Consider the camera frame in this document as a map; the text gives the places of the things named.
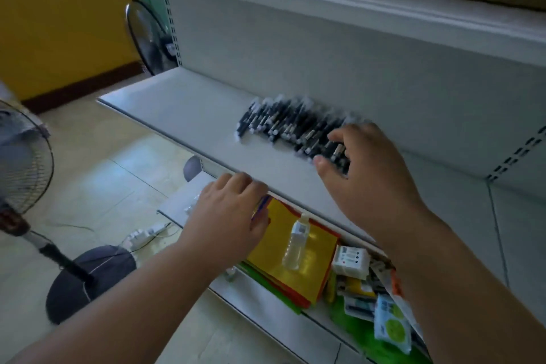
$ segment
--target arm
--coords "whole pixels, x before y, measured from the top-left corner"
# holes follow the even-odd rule
[[[178,242],[11,363],[154,363],[212,280],[262,238],[267,210],[251,217],[267,190],[247,174],[220,176],[201,192]]]
[[[329,138],[344,142],[348,176],[322,157],[317,171],[339,208],[392,259],[434,363],[546,362],[545,328],[427,209],[380,129],[350,125]]]

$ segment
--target pile of pens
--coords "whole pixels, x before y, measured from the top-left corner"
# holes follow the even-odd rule
[[[236,126],[235,138],[250,133],[266,137],[271,144],[278,140],[293,147],[297,156],[310,161],[323,155],[347,174],[349,160],[345,146],[328,140],[328,133],[345,124],[355,122],[352,116],[340,117],[333,111],[314,106],[309,98],[286,99],[283,95],[272,100],[254,100]]]

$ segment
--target forearm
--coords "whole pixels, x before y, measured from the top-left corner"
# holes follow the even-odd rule
[[[13,363],[154,363],[215,276],[213,268],[179,241],[18,354]]]
[[[546,331],[430,212],[381,237],[435,363],[546,362]]]

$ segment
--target yellow wall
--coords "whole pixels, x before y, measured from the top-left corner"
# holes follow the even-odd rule
[[[0,0],[0,79],[20,100],[138,60],[130,0]]]

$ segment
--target power strip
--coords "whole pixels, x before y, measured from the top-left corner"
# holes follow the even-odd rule
[[[155,236],[168,229],[170,223],[156,223],[154,226],[148,229],[137,229],[129,236],[127,240],[129,242],[130,250],[137,250],[147,244]]]

